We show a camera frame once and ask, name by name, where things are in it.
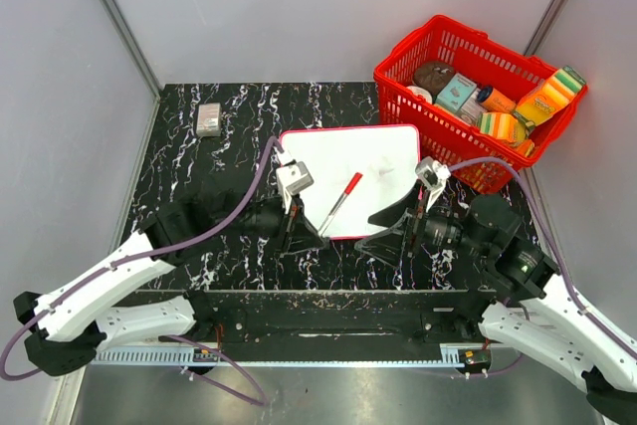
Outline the red marker cap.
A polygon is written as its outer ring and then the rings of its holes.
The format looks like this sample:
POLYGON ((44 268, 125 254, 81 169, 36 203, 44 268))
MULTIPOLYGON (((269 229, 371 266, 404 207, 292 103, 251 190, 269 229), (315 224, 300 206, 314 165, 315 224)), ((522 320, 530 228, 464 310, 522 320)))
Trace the red marker cap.
POLYGON ((362 178, 362 174, 360 172, 355 172, 351 179, 349 180, 347 186, 344 189, 344 194, 349 195, 352 190, 356 187, 360 179, 362 178))

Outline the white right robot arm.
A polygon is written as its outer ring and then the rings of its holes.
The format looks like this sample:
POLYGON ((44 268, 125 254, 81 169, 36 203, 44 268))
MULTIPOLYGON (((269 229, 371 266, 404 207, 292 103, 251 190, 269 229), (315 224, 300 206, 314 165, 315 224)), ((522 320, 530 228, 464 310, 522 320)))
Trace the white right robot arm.
POLYGON ((357 251, 400 268, 424 247, 452 250, 478 264, 494 296, 454 314, 457 337, 481 335, 545 365, 616 424, 636 421, 636 339, 602 314, 551 255, 530 241, 522 219, 499 195, 479 195, 461 218, 406 199, 372 215, 385 229, 357 251))

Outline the pink framed whiteboard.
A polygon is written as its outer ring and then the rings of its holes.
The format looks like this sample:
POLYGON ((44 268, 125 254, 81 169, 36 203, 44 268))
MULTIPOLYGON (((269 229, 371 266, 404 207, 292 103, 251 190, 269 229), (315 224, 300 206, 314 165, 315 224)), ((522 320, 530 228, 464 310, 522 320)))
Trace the pink framed whiteboard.
POLYGON ((420 147, 413 125, 289 130, 281 136, 281 144, 306 165, 314 180, 301 198, 305 215, 316 228, 354 175, 362 175, 324 231, 332 240, 381 231, 368 217, 402 199, 416 182, 420 147))

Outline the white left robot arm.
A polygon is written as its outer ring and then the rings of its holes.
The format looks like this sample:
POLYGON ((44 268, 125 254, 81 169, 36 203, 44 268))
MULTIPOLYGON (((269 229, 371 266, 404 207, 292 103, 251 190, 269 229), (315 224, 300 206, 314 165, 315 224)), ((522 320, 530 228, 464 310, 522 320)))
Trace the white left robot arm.
POLYGON ((306 217, 300 196, 286 205, 278 196, 245 201, 232 190, 186 195, 161 206, 107 258, 67 285, 14 299, 29 361, 50 376, 61 376, 130 342, 169 335, 198 341, 219 337, 219 315, 202 292, 120 305, 145 283, 203 256, 219 233, 268 238, 279 257, 328 245, 306 217))

